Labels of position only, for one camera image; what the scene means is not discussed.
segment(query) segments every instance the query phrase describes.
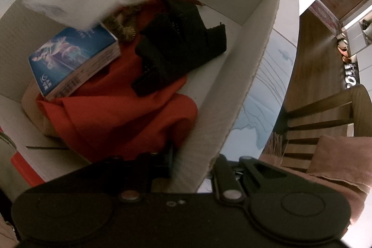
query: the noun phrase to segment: chair backrest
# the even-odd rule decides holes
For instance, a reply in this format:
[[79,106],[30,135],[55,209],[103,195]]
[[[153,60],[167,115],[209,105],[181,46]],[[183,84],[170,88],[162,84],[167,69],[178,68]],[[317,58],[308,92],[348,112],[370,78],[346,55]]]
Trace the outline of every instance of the chair backrest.
[[[341,106],[350,106],[347,117],[330,121],[313,122],[290,126],[294,119],[310,116]],[[287,133],[282,166],[306,172],[315,152],[318,136],[313,138],[289,139],[290,131],[321,130],[336,126],[354,124],[354,137],[372,137],[372,103],[366,88],[356,85],[333,96],[308,104],[285,114]]]

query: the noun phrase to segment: cardboard box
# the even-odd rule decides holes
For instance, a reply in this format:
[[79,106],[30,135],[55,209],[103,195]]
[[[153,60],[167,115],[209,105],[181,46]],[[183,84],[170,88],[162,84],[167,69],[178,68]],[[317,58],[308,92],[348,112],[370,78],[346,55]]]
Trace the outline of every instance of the cardboard box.
[[[246,143],[231,138],[231,134],[237,131],[242,131],[239,134],[251,134],[256,131],[257,136],[253,133],[253,139],[257,142],[265,141],[266,133],[272,131],[279,114],[296,53],[298,0],[200,1],[206,4],[200,8],[200,14],[207,28],[220,23],[226,25],[228,46],[225,54],[191,72],[187,84],[180,90],[180,93],[190,96],[196,102],[199,115],[195,128],[176,153],[172,180],[165,189],[168,192],[195,192],[226,139],[229,146],[224,147],[223,151],[228,158],[259,155],[259,148],[255,147],[254,151],[246,149]],[[17,146],[17,153],[12,158],[14,166],[31,185],[49,181],[87,164],[73,151],[42,136],[19,104],[32,77],[25,59],[31,51],[63,28],[49,18],[29,11],[20,0],[0,19],[0,47],[3,53],[0,59],[0,126]],[[266,77],[267,73],[260,73],[265,69],[265,63],[271,60],[267,57],[271,49],[275,49],[278,54],[275,56],[282,56],[288,64],[282,77],[276,72],[280,66],[274,58],[273,64],[279,68],[275,67],[269,73],[273,80],[268,78],[263,81],[262,77]],[[276,84],[270,81],[280,82],[281,91],[277,92]],[[242,105],[247,100],[269,113],[267,120],[270,123],[264,127],[263,136],[259,135],[262,133],[259,127],[254,129],[250,124],[242,130],[234,129]],[[30,149],[25,146],[41,148]],[[18,175],[8,164],[9,158],[4,160],[1,154],[0,146],[0,187],[3,188],[5,183],[9,185],[7,178],[18,178]],[[11,188],[7,188],[13,196],[24,185],[17,187],[15,184],[17,180]]]

